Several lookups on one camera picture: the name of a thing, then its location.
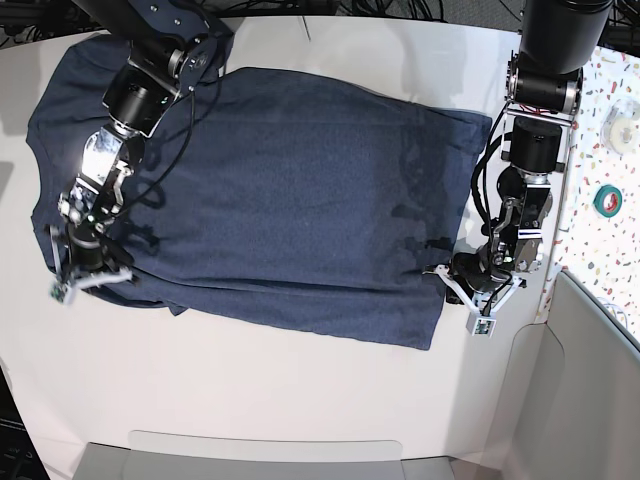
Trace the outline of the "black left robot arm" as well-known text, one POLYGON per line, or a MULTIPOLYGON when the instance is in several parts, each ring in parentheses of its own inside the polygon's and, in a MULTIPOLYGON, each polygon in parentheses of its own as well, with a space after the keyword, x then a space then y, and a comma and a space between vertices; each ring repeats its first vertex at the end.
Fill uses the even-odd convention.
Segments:
POLYGON ((527 1, 521 41, 507 66, 505 105, 471 178, 487 242, 445 266, 446 301, 489 317, 542 260, 549 177, 563 170, 563 135, 583 90, 583 67, 605 28, 610 1, 527 1))

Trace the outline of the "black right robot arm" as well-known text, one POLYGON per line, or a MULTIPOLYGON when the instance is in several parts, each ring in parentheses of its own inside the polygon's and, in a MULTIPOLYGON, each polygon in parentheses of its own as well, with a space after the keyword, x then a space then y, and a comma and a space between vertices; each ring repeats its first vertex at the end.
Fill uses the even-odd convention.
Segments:
POLYGON ((222 68, 233 32, 195 1, 81 1, 79 7, 128 41, 126 64, 102 103, 108 121, 85 143, 81 166, 58 210, 64 228, 51 228, 56 279, 79 285, 128 281, 132 257, 106 231, 133 201, 124 182, 144 155, 165 114, 194 99, 204 74, 222 68))

